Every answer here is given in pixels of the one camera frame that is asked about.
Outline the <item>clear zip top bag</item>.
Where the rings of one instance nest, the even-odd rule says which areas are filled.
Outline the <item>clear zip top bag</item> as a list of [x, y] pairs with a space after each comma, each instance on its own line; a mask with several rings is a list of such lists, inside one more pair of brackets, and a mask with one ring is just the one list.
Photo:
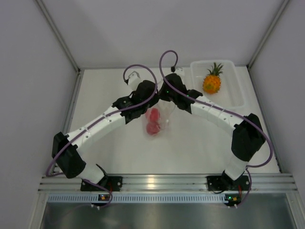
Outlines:
[[160, 100], [142, 115], [143, 135], [147, 139], [156, 139], [165, 135], [170, 129], [171, 116], [176, 105], [173, 102]]

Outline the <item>fake pineapple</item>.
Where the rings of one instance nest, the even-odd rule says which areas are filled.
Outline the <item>fake pineapple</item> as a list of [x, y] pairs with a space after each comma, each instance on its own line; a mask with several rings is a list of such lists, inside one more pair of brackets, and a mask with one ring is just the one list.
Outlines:
[[208, 69], [209, 74], [206, 75], [203, 81], [203, 91], [208, 94], [218, 93], [221, 89], [220, 75], [223, 73], [223, 64], [213, 63], [211, 69]]

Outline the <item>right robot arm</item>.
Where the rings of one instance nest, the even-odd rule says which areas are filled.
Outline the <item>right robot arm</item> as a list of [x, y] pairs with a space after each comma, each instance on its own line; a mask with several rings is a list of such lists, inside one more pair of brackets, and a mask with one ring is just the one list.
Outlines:
[[238, 186], [239, 177], [266, 141], [258, 116], [255, 114], [240, 116], [216, 104], [209, 104], [208, 99], [201, 92], [186, 89], [181, 77], [176, 73], [163, 77], [159, 96], [162, 100], [173, 102], [183, 111], [203, 117], [232, 138], [233, 156], [223, 171], [222, 183], [227, 189]]

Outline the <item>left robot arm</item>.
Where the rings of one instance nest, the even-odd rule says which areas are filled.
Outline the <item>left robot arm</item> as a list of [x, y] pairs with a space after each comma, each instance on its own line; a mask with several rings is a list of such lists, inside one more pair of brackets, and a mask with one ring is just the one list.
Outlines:
[[57, 133], [53, 139], [52, 158], [67, 179], [88, 180], [96, 190], [104, 190], [108, 175], [98, 164], [85, 162], [86, 149], [116, 128], [143, 115], [158, 102], [157, 85], [144, 80], [129, 96], [117, 99], [102, 115], [85, 126], [67, 133]]

